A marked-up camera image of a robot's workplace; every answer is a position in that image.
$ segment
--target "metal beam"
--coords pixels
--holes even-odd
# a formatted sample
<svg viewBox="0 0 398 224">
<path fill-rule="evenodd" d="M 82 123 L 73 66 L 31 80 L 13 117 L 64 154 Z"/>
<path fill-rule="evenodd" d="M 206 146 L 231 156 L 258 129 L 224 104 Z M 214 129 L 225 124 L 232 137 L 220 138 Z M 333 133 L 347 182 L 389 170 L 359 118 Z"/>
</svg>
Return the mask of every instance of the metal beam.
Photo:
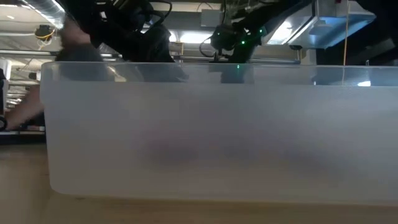
<svg viewBox="0 0 398 224">
<path fill-rule="evenodd" d="M 28 56 L 28 57 L 54 57 L 58 54 L 58 52 L 45 52 L 45 51 L 37 51 L 37 50 L 0 50 L 0 55 L 5 57 L 10 56 Z M 121 55 L 118 54 L 101 54 L 103 58 L 121 58 Z M 202 60 L 202 61 L 211 61 L 212 58 L 207 57 L 191 57 L 191 56 L 172 56 L 175 60 Z M 290 59 L 277 59 L 277 58 L 254 58 L 250 60 L 251 63 L 272 63 L 272 64 L 300 64 L 299 60 L 290 60 Z"/>
<path fill-rule="evenodd" d="M 32 85 L 38 85 L 39 83 L 33 80 L 26 80 L 26 81 L 14 81 L 14 80 L 9 80 L 9 86 L 32 86 Z"/>
</svg>

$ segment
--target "person's arm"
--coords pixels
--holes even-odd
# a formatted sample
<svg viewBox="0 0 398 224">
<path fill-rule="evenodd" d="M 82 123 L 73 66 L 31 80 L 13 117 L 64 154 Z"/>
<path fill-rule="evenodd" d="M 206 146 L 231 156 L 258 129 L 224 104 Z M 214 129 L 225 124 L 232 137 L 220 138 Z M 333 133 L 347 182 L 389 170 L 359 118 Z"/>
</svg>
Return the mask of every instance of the person's arm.
<svg viewBox="0 0 398 224">
<path fill-rule="evenodd" d="M 40 85 L 32 86 L 25 99 L 10 113 L 6 114 L 7 130 L 18 128 L 25 121 L 43 112 L 44 106 L 40 102 Z"/>
</svg>

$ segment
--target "ceiling light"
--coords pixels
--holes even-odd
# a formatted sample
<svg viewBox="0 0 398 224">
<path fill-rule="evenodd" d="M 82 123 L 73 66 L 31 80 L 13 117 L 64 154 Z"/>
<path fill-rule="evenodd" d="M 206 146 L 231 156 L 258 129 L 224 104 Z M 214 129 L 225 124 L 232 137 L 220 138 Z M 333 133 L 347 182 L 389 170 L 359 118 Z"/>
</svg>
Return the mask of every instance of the ceiling light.
<svg viewBox="0 0 398 224">
<path fill-rule="evenodd" d="M 289 22 L 283 22 L 274 32 L 267 44 L 282 44 L 292 34 L 292 25 Z"/>
<path fill-rule="evenodd" d="M 61 10 L 62 12 L 65 12 L 63 7 L 61 5 L 59 5 L 59 3 L 56 0 L 51 0 L 51 1 L 58 7 L 59 10 Z"/>
<path fill-rule="evenodd" d="M 0 7 L 18 7 L 17 5 L 0 4 Z"/>
<path fill-rule="evenodd" d="M 31 9 L 35 9 L 35 7 L 33 7 L 31 4 L 29 4 L 27 1 L 22 0 L 27 6 L 29 6 Z"/>
<path fill-rule="evenodd" d="M 177 41 L 177 37 L 175 36 L 175 33 L 174 32 L 170 32 L 170 33 L 171 33 L 171 36 L 169 38 L 169 41 L 170 42 L 176 42 Z"/>
<path fill-rule="evenodd" d="M 200 33 L 200 32 L 184 32 L 180 38 L 180 41 L 188 44 L 200 44 L 205 40 L 206 44 L 210 44 L 210 39 L 207 39 L 211 36 L 209 33 Z"/>
<path fill-rule="evenodd" d="M 358 83 L 358 86 L 371 86 L 371 82 L 370 81 L 360 82 Z"/>
<path fill-rule="evenodd" d="M 141 33 L 145 34 L 145 32 L 147 32 L 148 29 L 142 29 Z M 174 31 L 170 31 L 170 37 L 169 37 L 169 41 L 170 42 L 176 42 L 177 41 L 177 37 L 175 36 L 175 32 Z"/>
<path fill-rule="evenodd" d="M 38 55 L 46 55 L 46 56 L 51 56 L 50 52 L 41 52 L 41 51 L 33 51 L 33 50 L 1 50 L 1 53 L 3 54 L 21 54 L 21 55 L 31 55 L 32 53 L 35 54 L 35 56 Z"/>
<path fill-rule="evenodd" d="M 112 57 L 112 54 L 101 54 L 102 57 Z"/>
<path fill-rule="evenodd" d="M 15 102 L 15 101 L 12 100 L 12 99 L 7 99 L 7 103 L 10 103 L 10 104 L 12 104 L 12 105 L 18 105 L 18 103 Z"/>
</svg>

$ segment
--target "translucent plastic bin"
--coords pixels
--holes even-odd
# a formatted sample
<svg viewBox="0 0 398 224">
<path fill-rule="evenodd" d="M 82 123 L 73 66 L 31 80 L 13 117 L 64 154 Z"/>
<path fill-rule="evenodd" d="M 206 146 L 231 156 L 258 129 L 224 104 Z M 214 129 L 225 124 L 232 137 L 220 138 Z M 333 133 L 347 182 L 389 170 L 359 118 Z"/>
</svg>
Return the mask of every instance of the translucent plastic bin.
<svg viewBox="0 0 398 224">
<path fill-rule="evenodd" d="M 396 68 L 63 62 L 42 74 L 57 192 L 398 205 Z"/>
</svg>

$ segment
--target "desk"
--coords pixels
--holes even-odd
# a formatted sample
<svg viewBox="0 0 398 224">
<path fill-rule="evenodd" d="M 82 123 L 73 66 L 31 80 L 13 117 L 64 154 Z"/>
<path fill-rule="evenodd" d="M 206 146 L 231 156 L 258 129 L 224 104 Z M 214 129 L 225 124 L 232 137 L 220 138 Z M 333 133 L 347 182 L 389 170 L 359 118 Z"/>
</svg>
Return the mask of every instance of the desk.
<svg viewBox="0 0 398 224">
<path fill-rule="evenodd" d="M 73 197 L 51 190 L 45 146 L 1 146 L 0 223 L 398 223 L 398 207 Z"/>
</svg>

